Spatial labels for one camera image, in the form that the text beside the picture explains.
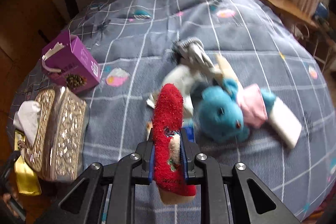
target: purple box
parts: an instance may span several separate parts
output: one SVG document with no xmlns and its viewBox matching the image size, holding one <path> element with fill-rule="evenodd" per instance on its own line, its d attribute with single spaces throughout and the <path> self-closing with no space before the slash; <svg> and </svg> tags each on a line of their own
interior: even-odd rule
<svg viewBox="0 0 336 224">
<path fill-rule="evenodd" d="M 42 49 L 42 71 L 74 93 L 99 84 L 100 67 L 87 48 L 69 30 L 62 31 Z"/>
</svg>

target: yellow ribbon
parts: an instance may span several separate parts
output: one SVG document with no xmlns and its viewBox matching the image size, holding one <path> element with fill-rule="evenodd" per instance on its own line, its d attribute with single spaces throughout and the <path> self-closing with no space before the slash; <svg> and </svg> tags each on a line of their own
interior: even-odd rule
<svg viewBox="0 0 336 224">
<path fill-rule="evenodd" d="M 22 135 L 19 130 L 15 130 L 14 148 L 16 151 L 19 150 L 17 146 L 19 139 L 25 141 L 26 136 Z M 22 156 L 15 162 L 14 172 L 16 173 L 16 184 L 20 194 L 40 195 L 42 193 L 37 174 L 27 165 Z"/>
</svg>

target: bed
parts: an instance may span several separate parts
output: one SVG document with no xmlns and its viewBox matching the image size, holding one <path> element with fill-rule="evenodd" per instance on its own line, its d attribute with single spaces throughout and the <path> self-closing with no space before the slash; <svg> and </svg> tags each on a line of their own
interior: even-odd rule
<svg viewBox="0 0 336 224">
<path fill-rule="evenodd" d="M 149 18 L 135 19 L 139 10 Z M 100 84 L 79 95 L 91 109 L 84 168 L 96 161 L 116 162 L 146 138 L 146 123 L 152 118 L 146 99 L 176 66 L 173 41 L 198 37 L 213 62 L 220 52 L 243 86 L 257 83 L 270 89 L 303 125 L 293 150 L 268 125 L 254 130 L 244 143 L 218 145 L 200 132 L 196 114 L 195 139 L 202 152 L 224 164 L 246 163 L 299 220 L 331 190 L 336 134 L 327 85 L 315 60 L 259 0 L 93 0 L 66 28 L 79 36 L 102 70 Z M 106 82 L 115 68 L 129 74 L 118 87 Z M 49 84 L 38 63 L 13 99 L 10 139 L 19 105 Z M 135 221 L 199 223 L 199 192 L 192 203 L 164 206 L 154 183 L 137 186 Z"/>
</svg>

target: sequined fabric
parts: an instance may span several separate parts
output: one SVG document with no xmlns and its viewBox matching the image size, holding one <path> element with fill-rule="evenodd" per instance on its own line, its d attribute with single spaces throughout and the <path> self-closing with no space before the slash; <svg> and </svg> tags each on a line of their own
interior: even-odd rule
<svg viewBox="0 0 336 224">
<path fill-rule="evenodd" d="M 55 91 L 53 89 L 42 90 L 35 99 L 35 101 L 39 102 L 41 105 L 41 116 L 33 146 L 31 146 L 29 142 L 26 142 L 25 161 L 29 167 L 36 172 L 40 172 L 42 168 L 42 152 L 45 133 L 54 99 Z"/>
<path fill-rule="evenodd" d="M 82 154 L 85 108 L 86 102 L 67 89 L 56 137 L 56 179 L 66 176 L 75 180 L 78 176 L 78 164 L 82 162 L 79 157 Z"/>
</svg>

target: blue teddy bear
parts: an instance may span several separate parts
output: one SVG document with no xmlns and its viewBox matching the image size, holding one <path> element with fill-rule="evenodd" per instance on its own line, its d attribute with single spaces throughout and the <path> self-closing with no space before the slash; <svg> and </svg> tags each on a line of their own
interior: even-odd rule
<svg viewBox="0 0 336 224">
<path fill-rule="evenodd" d="M 276 96 L 266 90 L 260 90 L 262 100 L 269 114 Z M 202 131 L 215 142 L 223 143 L 233 137 L 239 142 L 250 135 L 249 127 L 244 124 L 242 109 L 237 104 L 238 85 L 233 79 L 224 79 L 222 87 L 211 86 L 202 93 L 198 108 Z"/>
</svg>

